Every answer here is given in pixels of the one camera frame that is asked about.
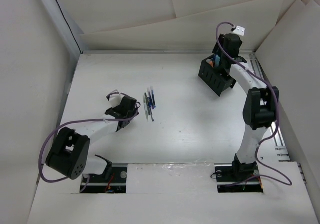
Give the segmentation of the light blue cap marker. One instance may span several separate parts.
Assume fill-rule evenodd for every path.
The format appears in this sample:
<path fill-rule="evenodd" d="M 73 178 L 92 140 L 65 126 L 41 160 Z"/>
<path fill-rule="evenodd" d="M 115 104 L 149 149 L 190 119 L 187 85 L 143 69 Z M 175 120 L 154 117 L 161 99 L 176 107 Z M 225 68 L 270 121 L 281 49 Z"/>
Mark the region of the light blue cap marker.
<path fill-rule="evenodd" d="M 221 58 L 219 55 L 216 55 L 215 56 L 215 59 L 214 59 L 214 67 L 215 68 L 218 68 L 220 66 L 220 61 L 221 61 Z"/>

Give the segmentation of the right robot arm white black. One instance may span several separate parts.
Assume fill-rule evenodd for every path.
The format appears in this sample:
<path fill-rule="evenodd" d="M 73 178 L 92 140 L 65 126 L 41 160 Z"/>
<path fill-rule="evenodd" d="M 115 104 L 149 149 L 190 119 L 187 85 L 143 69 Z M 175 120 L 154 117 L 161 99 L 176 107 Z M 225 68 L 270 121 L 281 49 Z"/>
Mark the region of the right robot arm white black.
<path fill-rule="evenodd" d="M 258 152 L 266 141 L 268 128 L 279 118 L 279 90 L 258 77 L 249 65 L 240 61 L 240 35 L 229 33 L 216 36 L 214 54 L 219 56 L 213 63 L 214 70 L 236 81 L 246 93 L 242 112 L 245 131 L 241 146 L 229 166 L 217 165 L 215 178 L 229 186 L 241 185 L 259 178 Z"/>

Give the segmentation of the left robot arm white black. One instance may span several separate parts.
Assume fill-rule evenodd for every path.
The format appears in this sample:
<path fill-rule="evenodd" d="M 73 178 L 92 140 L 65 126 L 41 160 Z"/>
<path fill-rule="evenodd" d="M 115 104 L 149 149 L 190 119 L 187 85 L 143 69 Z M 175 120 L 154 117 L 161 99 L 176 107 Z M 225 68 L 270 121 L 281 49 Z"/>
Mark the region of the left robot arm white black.
<path fill-rule="evenodd" d="M 112 92 L 107 100 L 110 108 L 102 117 L 70 121 L 50 134 L 55 139 L 45 164 L 65 179 L 94 175 L 104 183 L 111 178 L 112 162 L 97 154 L 90 157 L 90 146 L 127 127 L 139 115 L 141 103 L 121 92 Z"/>

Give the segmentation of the green grey pen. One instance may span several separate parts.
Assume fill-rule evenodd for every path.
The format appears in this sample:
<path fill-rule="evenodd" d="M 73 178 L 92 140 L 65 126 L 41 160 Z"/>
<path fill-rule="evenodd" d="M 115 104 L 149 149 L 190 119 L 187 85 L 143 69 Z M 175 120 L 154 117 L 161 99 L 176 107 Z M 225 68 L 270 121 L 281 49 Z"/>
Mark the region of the green grey pen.
<path fill-rule="evenodd" d="M 144 93 L 143 101 L 144 101 L 144 107 L 146 109 L 147 119 L 150 117 L 152 122 L 154 122 L 155 119 L 154 119 L 154 116 L 153 116 L 153 113 L 152 113 L 152 107 L 153 106 L 152 106 L 152 103 L 151 103 L 151 99 L 148 97 L 146 92 Z"/>

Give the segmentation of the dark blue pen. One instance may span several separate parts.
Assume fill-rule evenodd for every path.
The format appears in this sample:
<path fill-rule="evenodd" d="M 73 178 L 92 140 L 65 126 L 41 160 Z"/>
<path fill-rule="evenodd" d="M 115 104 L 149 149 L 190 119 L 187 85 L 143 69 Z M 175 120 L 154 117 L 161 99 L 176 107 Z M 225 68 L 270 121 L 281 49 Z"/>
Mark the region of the dark blue pen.
<path fill-rule="evenodd" d="M 153 109 L 155 109 L 156 108 L 156 102 L 155 102 L 155 94 L 154 94 L 153 86 L 150 87 L 150 93 L 151 93 L 151 98 L 152 98 Z"/>

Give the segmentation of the black two-compartment pen holder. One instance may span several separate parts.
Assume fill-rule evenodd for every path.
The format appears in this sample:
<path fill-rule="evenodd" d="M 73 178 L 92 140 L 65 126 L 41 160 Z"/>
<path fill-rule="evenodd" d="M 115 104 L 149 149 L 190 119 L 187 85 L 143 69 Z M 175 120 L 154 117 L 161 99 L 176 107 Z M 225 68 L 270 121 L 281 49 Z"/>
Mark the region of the black two-compartment pen holder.
<path fill-rule="evenodd" d="M 227 89 L 233 89 L 237 81 L 224 70 L 218 70 L 210 65 L 216 55 L 213 54 L 202 60 L 198 76 L 220 97 Z"/>

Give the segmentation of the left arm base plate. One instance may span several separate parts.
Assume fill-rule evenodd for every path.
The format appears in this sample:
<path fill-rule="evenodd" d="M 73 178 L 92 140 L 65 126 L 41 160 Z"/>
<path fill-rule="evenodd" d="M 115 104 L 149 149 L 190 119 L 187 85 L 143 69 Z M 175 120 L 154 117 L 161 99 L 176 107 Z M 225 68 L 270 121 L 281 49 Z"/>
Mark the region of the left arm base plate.
<path fill-rule="evenodd" d="M 105 179 L 101 175 L 90 174 L 90 179 L 82 194 L 125 194 L 127 192 L 128 164 L 112 165 L 111 174 Z"/>

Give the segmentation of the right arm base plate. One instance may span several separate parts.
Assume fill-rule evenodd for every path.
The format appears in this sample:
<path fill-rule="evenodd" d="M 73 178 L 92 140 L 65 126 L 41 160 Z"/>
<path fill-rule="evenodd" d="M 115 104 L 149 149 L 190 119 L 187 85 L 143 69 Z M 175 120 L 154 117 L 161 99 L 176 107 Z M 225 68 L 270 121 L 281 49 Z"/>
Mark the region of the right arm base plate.
<path fill-rule="evenodd" d="M 257 163 L 215 164 L 212 179 L 216 179 L 218 193 L 263 193 Z"/>

